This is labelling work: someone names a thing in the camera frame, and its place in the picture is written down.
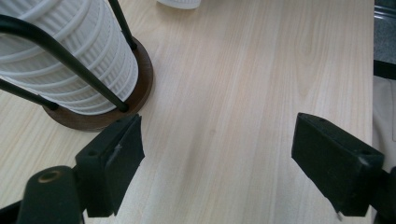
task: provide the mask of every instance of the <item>wood grain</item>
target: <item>wood grain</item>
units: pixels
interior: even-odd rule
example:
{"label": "wood grain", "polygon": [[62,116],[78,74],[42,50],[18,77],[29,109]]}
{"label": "wood grain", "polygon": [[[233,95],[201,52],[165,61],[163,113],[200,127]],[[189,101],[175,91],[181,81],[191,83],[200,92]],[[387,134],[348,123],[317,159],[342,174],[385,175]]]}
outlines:
{"label": "wood grain", "polygon": [[[120,1],[155,78],[146,158],[117,217],[88,223],[340,223],[291,159],[298,112],[371,143],[373,1]],[[0,92],[0,206],[95,137]],[[343,223],[370,223],[370,216]]]}

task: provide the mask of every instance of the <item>brown round base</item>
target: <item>brown round base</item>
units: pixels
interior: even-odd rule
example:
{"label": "brown round base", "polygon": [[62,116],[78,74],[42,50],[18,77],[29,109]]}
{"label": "brown round base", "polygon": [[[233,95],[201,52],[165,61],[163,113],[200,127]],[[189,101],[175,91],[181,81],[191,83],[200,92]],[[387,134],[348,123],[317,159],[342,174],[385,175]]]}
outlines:
{"label": "brown round base", "polygon": [[68,128],[94,132],[101,131],[117,119],[137,113],[137,111],[142,108],[143,104],[149,97],[154,79],[154,72],[146,49],[135,38],[134,42],[137,45],[137,49],[134,49],[133,53],[137,60],[139,73],[134,91],[125,101],[125,103],[129,106],[127,112],[123,113],[118,109],[114,109],[105,114],[87,116],[77,114],[62,106],[59,106],[59,108],[56,110],[50,110],[43,106],[47,114],[55,121]]}

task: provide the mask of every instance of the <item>white object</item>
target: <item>white object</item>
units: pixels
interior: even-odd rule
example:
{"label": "white object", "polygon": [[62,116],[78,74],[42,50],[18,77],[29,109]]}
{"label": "white object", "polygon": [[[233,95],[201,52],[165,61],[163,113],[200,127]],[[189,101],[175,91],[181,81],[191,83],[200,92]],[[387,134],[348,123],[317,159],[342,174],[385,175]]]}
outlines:
{"label": "white object", "polygon": [[[122,101],[131,95],[137,61],[104,0],[0,0],[1,10],[52,35]],[[115,108],[35,44],[0,35],[2,45],[7,50],[0,53],[0,76],[8,81],[79,114],[97,115]]]}
{"label": "white object", "polygon": [[180,9],[193,9],[201,4],[201,0],[157,0],[158,2],[169,7],[176,7]]}
{"label": "white object", "polygon": [[374,77],[373,147],[385,154],[384,170],[396,164],[396,80]]}

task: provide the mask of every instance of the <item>light wooden table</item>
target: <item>light wooden table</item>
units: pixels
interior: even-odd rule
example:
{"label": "light wooden table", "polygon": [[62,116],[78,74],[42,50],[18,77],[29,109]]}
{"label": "light wooden table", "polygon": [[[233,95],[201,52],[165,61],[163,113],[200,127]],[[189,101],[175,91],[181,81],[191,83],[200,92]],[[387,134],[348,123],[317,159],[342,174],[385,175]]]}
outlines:
{"label": "light wooden table", "polygon": [[[340,223],[290,157],[298,112],[371,143],[373,0],[121,1],[155,80],[146,158],[117,217],[88,223]],[[34,173],[73,166],[97,133],[0,91],[0,206]],[[370,223],[345,217],[343,223]]]}

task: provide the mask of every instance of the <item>black metal rod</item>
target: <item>black metal rod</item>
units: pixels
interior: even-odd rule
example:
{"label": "black metal rod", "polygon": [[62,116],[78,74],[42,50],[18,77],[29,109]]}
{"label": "black metal rod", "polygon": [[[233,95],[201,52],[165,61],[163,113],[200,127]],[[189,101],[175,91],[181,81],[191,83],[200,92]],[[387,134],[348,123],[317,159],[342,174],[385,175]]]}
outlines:
{"label": "black metal rod", "polygon": [[119,1],[108,0],[108,3],[113,9],[114,15],[116,16],[117,21],[119,22],[120,28],[125,36],[126,42],[129,44],[129,47],[131,47],[131,49],[137,49],[137,45],[132,38],[131,30],[129,29],[128,23],[126,22],[125,17],[122,13],[122,9],[120,7]]}
{"label": "black metal rod", "polygon": [[16,35],[36,43],[105,96],[107,100],[115,105],[121,112],[126,112],[128,110],[127,104],[45,31],[29,22],[0,15],[0,33]]}
{"label": "black metal rod", "polygon": [[25,99],[25,100],[36,103],[38,105],[46,106],[50,110],[56,110],[58,108],[58,105],[56,103],[53,103],[53,102],[43,98],[40,95],[33,94],[33,93],[26,91],[20,87],[17,87],[9,82],[4,81],[3,79],[0,79],[0,90],[7,91],[9,93],[12,93],[14,95],[17,95],[17,96]]}
{"label": "black metal rod", "polygon": [[374,75],[396,80],[396,64],[374,60]]}

